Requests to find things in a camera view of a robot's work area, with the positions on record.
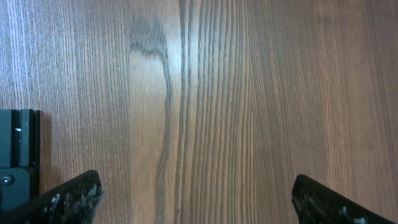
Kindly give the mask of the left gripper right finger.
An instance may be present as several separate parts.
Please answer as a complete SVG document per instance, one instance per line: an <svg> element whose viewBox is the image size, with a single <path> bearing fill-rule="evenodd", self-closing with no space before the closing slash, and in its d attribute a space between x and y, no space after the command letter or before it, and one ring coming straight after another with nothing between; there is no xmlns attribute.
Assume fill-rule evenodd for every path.
<svg viewBox="0 0 398 224"><path fill-rule="evenodd" d="M294 182L292 203L300 224L391 222L303 174Z"/></svg>

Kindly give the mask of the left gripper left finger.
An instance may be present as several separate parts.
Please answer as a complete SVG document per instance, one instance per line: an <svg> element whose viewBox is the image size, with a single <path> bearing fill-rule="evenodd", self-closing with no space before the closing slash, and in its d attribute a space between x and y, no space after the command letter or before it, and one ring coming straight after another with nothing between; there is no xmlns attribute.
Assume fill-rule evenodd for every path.
<svg viewBox="0 0 398 224"><path fill-rule="evenodd" d="M104 197L99 173L86 171L1 214L1 223L93 223Z"/></svg>

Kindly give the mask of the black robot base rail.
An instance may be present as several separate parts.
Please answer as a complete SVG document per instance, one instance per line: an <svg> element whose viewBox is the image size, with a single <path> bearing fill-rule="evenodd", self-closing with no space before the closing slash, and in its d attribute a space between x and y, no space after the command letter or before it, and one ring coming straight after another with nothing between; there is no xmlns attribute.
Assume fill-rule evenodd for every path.
<svg viewBox="0 0 398 224"><path fill-rule="evenodd" d="M1 110L1 212L39 195L40 111Z"/></svg>

